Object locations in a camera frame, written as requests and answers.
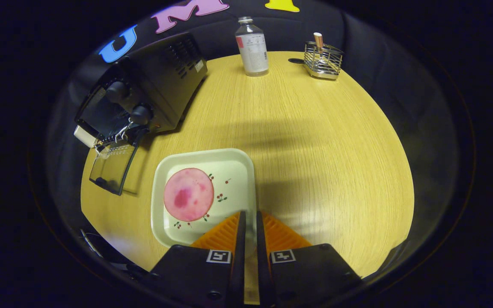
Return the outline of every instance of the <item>yellow letter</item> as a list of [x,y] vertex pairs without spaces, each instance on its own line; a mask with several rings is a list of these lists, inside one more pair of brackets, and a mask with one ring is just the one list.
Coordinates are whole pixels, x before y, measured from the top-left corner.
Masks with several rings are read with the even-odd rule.
[[299,12],[300,9],[295,7],[292,0],[270,0],[266,3],[266,8],[274,10],[283,10],[288,12]]

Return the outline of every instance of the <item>square plate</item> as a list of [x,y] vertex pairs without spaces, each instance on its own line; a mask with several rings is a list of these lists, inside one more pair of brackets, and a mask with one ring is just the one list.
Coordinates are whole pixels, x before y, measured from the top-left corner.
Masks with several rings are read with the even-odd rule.
[[[193,222],[181,222],[165,208],[163,193],[166,182],[176,172],[186,168],[203,170],[213,183],[214,201],[204,217]],[[245,257],[256,248],[256,189],[254,164],[237,148],[190,152],[167,156],[157,166],[151,196],[151,230],[164,246],[189,246],[225,218],[246,212]]]

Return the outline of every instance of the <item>utensil holder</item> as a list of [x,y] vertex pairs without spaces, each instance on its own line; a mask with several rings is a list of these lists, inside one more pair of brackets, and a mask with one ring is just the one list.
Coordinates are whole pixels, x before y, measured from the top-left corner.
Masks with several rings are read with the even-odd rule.
[[306,41],[303,60],[312,77],[336,80],[340,74],[343,55],[343,51],[331,45],[323,44],[323,48],[319,49],[314,41]]

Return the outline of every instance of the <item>wooden table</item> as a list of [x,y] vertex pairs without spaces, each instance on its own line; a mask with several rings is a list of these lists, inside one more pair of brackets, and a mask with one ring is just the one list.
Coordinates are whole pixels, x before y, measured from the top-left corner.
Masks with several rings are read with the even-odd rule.
[[[167,249],[153,236],[153,175],[171,154],[239,148],[254,162],[258,208],[313,244],[330,243],[366,276],[400,244],[413,216],[410,167],[395,130],[346,72],[311,78],[288,61],[295,51],[268,53],[270,72],[244,74],[239,55],[208,61],[208,76],[179,132],[147,136],[121,196],[83,172],[81,209],[124,256],[151,270]],[[246,260],[245,302],[258,302],[256,255]]]

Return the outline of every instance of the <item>pink round object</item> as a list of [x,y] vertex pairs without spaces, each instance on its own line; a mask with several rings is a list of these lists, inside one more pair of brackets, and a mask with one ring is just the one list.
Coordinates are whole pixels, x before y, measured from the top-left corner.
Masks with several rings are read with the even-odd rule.
[[182,222],[203,217],[214,201],[214,187],[207,174],[197,168],[182,169],[166,182],[165,208]]

